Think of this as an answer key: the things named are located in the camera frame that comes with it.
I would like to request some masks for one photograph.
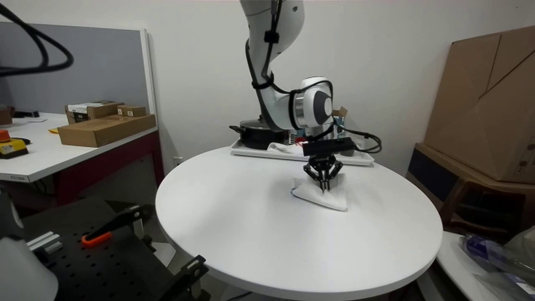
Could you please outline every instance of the black cable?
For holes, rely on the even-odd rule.
[[[333,132],[333,129],[335,129],[335,121],[333,121],[332,126],[330,126],[327,131],[323,131],[322,134],[318,134],[318,136],[305,136],[305,139],[307,139],[307,141],[320,141],[320,139],[327,137],[330,132]]]
[[[51,39],[44,32],[41,32],[41,30],[31,27],[29,24],[26,24],[12,10],[9,10],[2,4],[0,4],[0,15],[7,17],[9,20],[12,20],[19,27],[22,27],[29,34],[29,37],[34,40],[34,44],[37,45],[37,49],[41,52],[41,57],[42,57],[42,62],[41,62],[39,67],[6,67],[4,65],[4,67],[0,67],[0,77],[56,72],[56,71],[62,71],[62,69],[67,69],[67,67],[72,65],[74,57],[62,44],[56,42],[54,39]],[[46,40],[51,45],[54,45],[56,49],[59,49],[66,55],[66,62],[61,62],[61,64],[56,64],[56,65],[49,65],[49,52],[47,52],[46,45],[42,44],[42,40]]]
[[[352,129],[343,127],[343,126],[338,126],[338,127],[343,129],[343,131],[347,131],[347,132],[350,132],[350,134],[362,136],[362,137],[365,137],[365,139],[372,139],[372,141],[375,141],[375,144],[377,144],[377,146],[368,147],[368,149],[360,149],[360,147],[357,147],[357,151],[367,152],[367,154],[378,154],[378,152],[383,151],[383,142],[382,142],[382,139],[380,139],[378,136],[375,136],[375,134],[372,134],[372,132],[352,131]]]
[[[276,34],[276,32],[278,32],[281,12],[283,12],[283,2],[285,2],[285,0],[280,0],[278,12],[275,12],[273,17],[271,17],[271,29],[270,29],[271,34]],[[273,87],[276,92],[280,92],[280,94],[305,94],[305,92],[307,92],[308,89],[312,89],[312,87],[327,84],[327,86],[330,87],[330,91],[332,91],[332,99],[335,99],[333,82],[330,82],[330,81],[320,81],[320,82],[315,82],[315,84],[312,84],[312,86],[308,86],[308,87],[296,89],[296,91],[291,91],[291,92],[281,89],[280,86],[276,86],[275,81],[273,81],[275,76],[273,76],[273,74],[268,76],[270,59],[271,59],[271,52],[273,52],[273,45],[275,45],[275,44],[276,44],[275,40],[270,40],[268,52],[266,52],[266,60],[265,60],[265,67],[263,67],[261,77],[263,77],[266,82],[271,82],[271,87]]]
[[[248,293],[238,295],[238,296],[235,296],[235,298],[231,298],[231,300],[228,300],[228,301],[243,300],[243,298],[246,298],[246,296],[250,296],[250,295],[253,295],[253,293],[251,293],[251,291],[248,291]]]

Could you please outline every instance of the brown cardboard box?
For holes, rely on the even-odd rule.
[[[535,183],[535,27],[452,44],[425,144],[505,183]]]
[[[0,106],[0,124],[12,124],[12,107]]]
[[[89,119],[101,119],[106,116],[116,116],[118,114],[118,107],[123,106],[123,102],[114,102],[114,101],[101,101],[101,102],[94,102],[93,104],[79,104],[77,107],[82,109],[81,112],[72,112],[67,106],[66,107],[66,114],[67,114],[67,121],[69,124],[76,124],[76,122],[82,122],[82,121],[89,121]]]
[[[485,176],[475,169],[470,169],[469,166],[465,166],[459,161],[454,161],[452,157],[444,156],[444,154],[437,152],[435,149],[424,146],[424,144],[417,144],[417,151],[422,152],[424,156],[427,156],[429,159],[432,159],[442,169],[447,169],[449,173],[452,173],[455,178],[460,179],[460,183],[477,183],[477,184],[485,186],[489,189],[522,194],[526,198],[526,208],[524,208],[524,214],[522,214],[521,223],[524,228],[531,228],[535,224],[535,186],[534,184],[499,183],[499,181],[490,179],[489,176]],[[434,184],[444,186],[447,183],[440,176],[437,178],[437,181]]]
[[[103,119],[91,119],[86,122],[59,127],[59,134],[62,144],[99,147],[153,127],[156,127],[154,116],[108,116]]]
[[[128,117],[139,117],[139,116],[148,116],[148,111],[146,107],[119,106],[118,114],[128,116]]]

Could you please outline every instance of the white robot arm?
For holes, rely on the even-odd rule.
[[[250,22],[246,57],[263,117],[275,131],[308,131],[323,126],[333,112],[333,84],[307,79],[296,91],[275,84],[271,60],[300,35],[305,22],[303,0],[241,0]]]

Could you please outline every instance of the desk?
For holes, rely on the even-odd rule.
[[[49,129],[67,126],[64,114],[42,114],[44,121],[16,121],[0,126],[12,137],[31,139],[27,156],[0,161],[0,181],[36,183],[54,176],[57,203],[66,204],[79,193],[99,183],[121,167],[144,157],[153,157],[156,181],[164,179],[158,129],[149,129],[103,147],[64,146]]]
[[[158,218],[213,276],[288,300],[360,300],[415,281],[435,261],[442,221],[405,178],[345,167],[348,213],[295,199],[303,162],[231,156],[186,161],[161,184]]]

